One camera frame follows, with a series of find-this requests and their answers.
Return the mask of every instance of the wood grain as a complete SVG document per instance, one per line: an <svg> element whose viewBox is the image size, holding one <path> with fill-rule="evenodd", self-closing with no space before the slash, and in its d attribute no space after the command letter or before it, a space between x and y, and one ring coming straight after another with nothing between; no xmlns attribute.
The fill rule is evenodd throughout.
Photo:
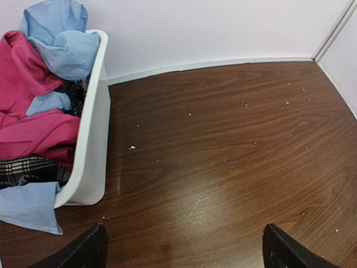
<svg viewBox="0 0 357 268"><path fill-rule="evenodd" d="M263 267L267 223L356 266L357 124L316 64L168 73L112 86L111 97L104 199L58 209L62 237L0 223L4 267L100 221L109 268Z"/></svg>

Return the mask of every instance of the white wall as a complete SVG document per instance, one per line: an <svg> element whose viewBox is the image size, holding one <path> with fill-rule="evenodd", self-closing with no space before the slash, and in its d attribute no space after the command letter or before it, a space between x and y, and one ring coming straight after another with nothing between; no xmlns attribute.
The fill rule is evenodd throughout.
<svg viewBox="0 0 357 268"><path fill-rule="evenodd" d="M311 57L348 0L82 0L108 78L206 61ZM0 34L36 0L0 1Z"/></svg>
<svg viewBox="0 0 357 268"><path fill-rule="evenodd" d="M330 77L352 112L357 115L357 11L321 58Z"/></svg>

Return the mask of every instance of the baseboard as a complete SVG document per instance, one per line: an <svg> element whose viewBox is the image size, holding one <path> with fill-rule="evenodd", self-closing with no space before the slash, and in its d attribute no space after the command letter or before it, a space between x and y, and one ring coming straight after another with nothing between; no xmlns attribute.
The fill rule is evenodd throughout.
<svg viewBox="0 0 357 268"><path fill-rule="evenodd" d="M320 69L324 72L324 74L327 76L327 78L330 80L330 82L334 85L334 87L336 88L337 92L339 92L341 98L344 100L344 102L347 104L348 108L350 109L351 113L353 114L353 116L357 119L356 113L353 111L353 109L351 108L351 106L348 104L348 102L346 101L346 99L344 98L344 96L341 94L340 89L337 87L337 85L334 83L333 79L331 78L331 76L328 74L328 72L325 70L325 68L322 66L321 63L317 63L318 66L320 67Z"/></svg>
<svg viewBox="0 0 357 268"><path fill-rule="evenodd" d="M170 73L172 71L186 71L193 69L201 69L208 67L224 66L224 65L235 65L235 64L244 64L244 63L276 63L276 62L287 62L287 61L312 61L308 57L286 57L286 58L255 58L255 59L233 59L233 60L218 60L218 61L207 61L204 63L192 63L171 66L161 69L142 71L140 73L129 74L124 76L119 76L116 78L108 79L108 85L114 85L122 82L127 82L131 80L136 80L140 78L145 78L151 75Z"/></svg>

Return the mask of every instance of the black object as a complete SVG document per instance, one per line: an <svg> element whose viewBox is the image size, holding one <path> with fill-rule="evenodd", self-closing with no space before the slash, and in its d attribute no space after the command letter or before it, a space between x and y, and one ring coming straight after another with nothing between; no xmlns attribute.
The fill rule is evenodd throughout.
<svg viewBox="0 0 357 268"><path fill-rule="evenodd" d="M339 268L301 245L275 224L263 235L265 268Z"/></svg>
<svg viewBox="0 0 357 268"><path fill-rule="evenodd" d="M106 227L96 224L65 248L30 268L105 268L108 241Z"/></svg>

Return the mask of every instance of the pink cloth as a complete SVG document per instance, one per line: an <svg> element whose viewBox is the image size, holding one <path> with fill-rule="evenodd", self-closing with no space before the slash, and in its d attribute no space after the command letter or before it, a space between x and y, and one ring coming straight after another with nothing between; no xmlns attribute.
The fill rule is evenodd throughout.
<svg viewBox="0 0 357 268"><path fill-rule="evenodd" d="M26 117L35 96L59 87L40 54L18 31L0 41L0 160L38 154L72 168L80 119L59 109Z"/></svg>

